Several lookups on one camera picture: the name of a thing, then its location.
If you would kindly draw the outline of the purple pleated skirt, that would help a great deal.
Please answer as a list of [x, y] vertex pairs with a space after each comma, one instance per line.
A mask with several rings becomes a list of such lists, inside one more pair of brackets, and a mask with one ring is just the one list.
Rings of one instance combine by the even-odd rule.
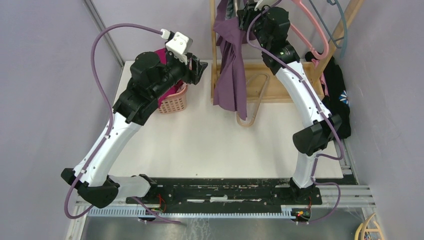
[[245, 121], [248, 115], [247, 86], [242, 46], [247, 43], [247, 33], [239, 29], [237, 17], [226, 18], [228, 3], [228, 0], [222, 0], [218, 4], [213, 26], [218, 34], [216, 45], [221, 52], [221, 69], [214, 88], [213, 104], [237, 112]]

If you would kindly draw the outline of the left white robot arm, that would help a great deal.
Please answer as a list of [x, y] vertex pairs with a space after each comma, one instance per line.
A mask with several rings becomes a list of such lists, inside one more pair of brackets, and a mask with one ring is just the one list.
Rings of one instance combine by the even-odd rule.
[[192, 53], [181, 62], [170, 51], [163, 64], [155, 52], [139, 54], [130, 66], [126, 89], [112, 107], [112, 120], [86, 157], [74, 168], [66, 168], [61, 177], [92, 206], [102, 209], [115, 199], [139, 197], [149, 204], [156, 200], [155, 182], [144, 174], [118, 177], [110, 169], [129, 140], [158, 109], [159, 99], [179, 81], [196, 85], [207, 68]]

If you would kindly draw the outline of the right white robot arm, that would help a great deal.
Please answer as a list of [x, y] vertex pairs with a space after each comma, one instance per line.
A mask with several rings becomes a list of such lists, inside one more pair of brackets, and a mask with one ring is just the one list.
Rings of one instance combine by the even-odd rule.
[[285, 87], [300, 114], [303, 129], [294, 133], [292, 141], [298, 151], [297, 164], [290, 183], [289, 199], [302, 204], [309, 198], [308, 189], [315, 185], [318, 158], [335, 140], [342, 123], [322, 103], [304, 71], [294, 47], [287, 41], [291, 27], [289, 13], [278, 6], [279, 1], [249, 0], [236, 12], [239, 28], [247, 32], [247, 43], [261, 51], [264, 64]]

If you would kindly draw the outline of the wooden hanger on floor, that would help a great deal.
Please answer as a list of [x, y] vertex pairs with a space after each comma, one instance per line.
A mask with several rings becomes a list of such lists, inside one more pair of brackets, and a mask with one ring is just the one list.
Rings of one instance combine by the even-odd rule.
[[382, 228], [376, 221], [376, 213], [372, 213], [356, 229], [354, 240], [385, 240]]

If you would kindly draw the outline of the orange plastic basket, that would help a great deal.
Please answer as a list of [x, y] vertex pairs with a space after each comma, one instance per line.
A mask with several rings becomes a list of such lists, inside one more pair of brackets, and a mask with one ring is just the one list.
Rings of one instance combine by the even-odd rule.
[[174, 94], [168, 94], [161, 97], [159, 100], [158, 111], [161, 114], [171, 114], [176, 112], [181, 112], [187, 108], [187, 98], [186, 93], [188, 90], [188, 85], [183, 83]]

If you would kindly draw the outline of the black floral garment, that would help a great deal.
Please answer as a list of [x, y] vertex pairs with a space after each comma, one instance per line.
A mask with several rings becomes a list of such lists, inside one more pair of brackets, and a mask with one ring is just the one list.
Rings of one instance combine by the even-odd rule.
[[333, 115], [339, 115], [342, 123], [337, 130], [340, 139], [351, 136], [350, 106], [343, 73], [340, 66], [331, 57], [323, 73], [319, 77], [321, 87], [324, 91], [323, 104]]

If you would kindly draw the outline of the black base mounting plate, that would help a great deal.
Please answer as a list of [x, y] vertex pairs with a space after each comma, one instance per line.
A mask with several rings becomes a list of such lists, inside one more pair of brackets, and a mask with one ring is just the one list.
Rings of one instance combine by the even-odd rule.
[[316, 186], [299, 190], [289, 178], [159, 178], [140, 197], [166, 214], [279, 213], [282, 206], [322, 205]]

